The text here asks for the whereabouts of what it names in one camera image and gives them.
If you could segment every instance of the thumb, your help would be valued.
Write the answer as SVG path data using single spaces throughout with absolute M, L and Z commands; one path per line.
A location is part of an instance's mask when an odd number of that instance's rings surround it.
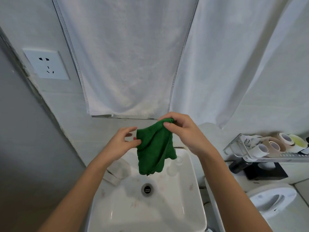
M 137 139 L 137 140 L 133 140 L 133 141 L 130 141 L 130 142 L 126 142 L 128 148 L 134 148 L 134 147 L 137 147 L 138 145 L 141 144 L 141 140 L 140 139 Z
M 180 134 L 182 133 L 182 128 L 173 124 L 173 123 L 169 123 L 169 122 L 164 122 L 163 123 L 164 127 L 171 131 L 172 133 L 175 133 L 176 135 L 180 136 Z

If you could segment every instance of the forearm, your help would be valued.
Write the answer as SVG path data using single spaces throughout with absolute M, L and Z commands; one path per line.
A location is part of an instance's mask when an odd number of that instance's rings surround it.
M 214 147 L 199 159 L 226 231 L 272 231 Z
M 106 166 L 94 159 L 78 179 L 75 186 L 60 202 L 39 232 L 75 232 L 87 213 L 100 185 Z

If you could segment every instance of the person's left hand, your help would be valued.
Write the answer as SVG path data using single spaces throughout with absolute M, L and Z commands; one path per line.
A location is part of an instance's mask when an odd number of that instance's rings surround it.
M 110 166 L 115 160 L 120 159 L 128 150 L 141 144 L 141 140 L 125 141 L 125 137 L 131 137 L 132 131 L 137 127 L 120 128 L 111 138 L 104 149 L 98 154 L 96 159 L 103 166 Z

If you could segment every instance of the toilet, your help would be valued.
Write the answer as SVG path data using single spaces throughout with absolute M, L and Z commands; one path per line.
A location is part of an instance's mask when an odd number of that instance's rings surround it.
M 217 203 L 206 179 L 205 183 L 220 232 L 225 232 Z M 296 198 L 297 192 L 289 184 L 271 183 L 248 191 L 247 196 L 267 221 L 283 211 Z

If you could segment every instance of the hand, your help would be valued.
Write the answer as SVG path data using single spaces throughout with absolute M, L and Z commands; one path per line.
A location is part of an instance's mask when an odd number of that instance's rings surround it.
M 125 137 L 131 137 L 132 131 L 137 127 L 120 128 L 111 138 L 104 149 L 96 157 L 103 166 L 110 166 L 115 160 L 119 160 L 128 150 L 141 144 L 141 140 L 125 141 Z
M 215 153 L 214 150 L 216 149 L 214 146 L 208 141 L 188 115 L 169 112 L 160 117 L 159 120 L 164 118 L 174 119 L 174 123 L 164 122 L 163 125 L 169 131 L 178 135 L 183 144 L 185 144 L 193 154 L 202 157 L 208 153 Z

